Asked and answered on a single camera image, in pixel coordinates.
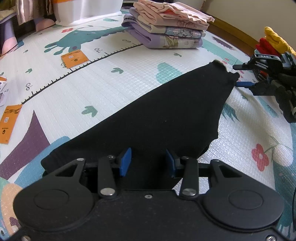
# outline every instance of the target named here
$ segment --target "white container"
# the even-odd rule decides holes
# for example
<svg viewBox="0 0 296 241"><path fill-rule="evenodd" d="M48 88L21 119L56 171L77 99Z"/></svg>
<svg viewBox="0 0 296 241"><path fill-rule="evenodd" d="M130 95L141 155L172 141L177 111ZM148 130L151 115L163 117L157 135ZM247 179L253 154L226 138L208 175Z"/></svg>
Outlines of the white container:
<svg viewBox="0 0 296 241"><path fill-rule="evenodd" d="M54 4L56 24L72 27L121 14L123 0L71 0Z"/></svg>

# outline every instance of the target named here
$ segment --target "cartoon dinosaur print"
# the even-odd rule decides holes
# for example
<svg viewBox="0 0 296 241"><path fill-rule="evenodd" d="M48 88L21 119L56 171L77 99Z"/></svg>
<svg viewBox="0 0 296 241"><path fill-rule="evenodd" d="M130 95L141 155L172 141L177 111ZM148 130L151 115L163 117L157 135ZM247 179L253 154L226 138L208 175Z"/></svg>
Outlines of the cartoon dinosaur print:
<svg viewBox="0 0 296 241"><path fill-rule="evenodd" d="M55 52L54 55L63 53L63 51L68 47L69 52L72 52L74 50L81 49L81 45L84 43L91 42L104 36L108 36L109 34L124 32L125 29L126 28L120 26L98 31L74 30L61 38L59 41L46 45L45 48L47 49L44 52L49 52L56 47L61 47L62 49Z"/></svg>

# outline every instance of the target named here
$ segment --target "play mat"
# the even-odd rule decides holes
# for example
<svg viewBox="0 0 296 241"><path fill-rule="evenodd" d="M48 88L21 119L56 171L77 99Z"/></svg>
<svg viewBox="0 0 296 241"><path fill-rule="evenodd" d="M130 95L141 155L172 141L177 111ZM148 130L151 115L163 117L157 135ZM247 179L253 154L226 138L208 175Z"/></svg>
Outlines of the play mat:
<svg viewBox="0 0 296 241"><path fill-rule="evenodd" d="M25 37L0 60L0 75L7 78L9 88L0 112L7 105L23 103L9 144L0 145L1 238L18 229L13 199L41 178L40 161L53 149L185 72L214 59L234 72L233 64L250 59L209 32L199 49L148 49L121 27L125 13L122 9L121 16L71 28L54 25ZM78 49L89 61L67 69L61 55ZM256 81L249 71L239 73L239 81ZM285 210L278 228L295 238L291 205L296 125L285 121L273 97L234 88L218 130L219 138L199 161L220 159L279 192ZM207 181L200 182L204 193Z"/></svg>

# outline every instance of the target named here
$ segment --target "stack of folded clothes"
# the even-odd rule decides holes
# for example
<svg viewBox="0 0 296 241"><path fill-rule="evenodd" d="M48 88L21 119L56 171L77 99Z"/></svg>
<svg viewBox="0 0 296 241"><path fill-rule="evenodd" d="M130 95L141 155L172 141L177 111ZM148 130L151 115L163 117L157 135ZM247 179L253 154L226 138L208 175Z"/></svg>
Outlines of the stack of folded clothes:
<svg viewBox="0 0 296 241"><path fill-rule="evenodd" d="M148 48L198 48L215 19L183 3L139 0L125 14L127 31Z"/></svg>

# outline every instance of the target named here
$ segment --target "orange sticker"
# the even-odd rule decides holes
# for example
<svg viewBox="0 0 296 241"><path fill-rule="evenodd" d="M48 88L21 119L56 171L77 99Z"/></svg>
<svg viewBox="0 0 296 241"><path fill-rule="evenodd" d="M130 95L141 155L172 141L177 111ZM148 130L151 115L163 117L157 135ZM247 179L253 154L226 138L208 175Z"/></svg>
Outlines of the orange sticker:
<svg viewBox="0 0 296 241"><path fill-rule="evenodd" d="M8 105L0 120L0 143L8 144L22 104Z"/></svg>
<svg viewBox="0 0 296 241"><path fill-rule="evenodd" d="M69 69L76 65L82 64L89 61L85 54L81 50L76 50L65 55L62 55L62 61L65 66Z"/></svg>
<svg viewBox="0 0 296 241"><path fill-rule="evenodd" d="M72 0L53 0L53 3L69 2Z"/></svg>

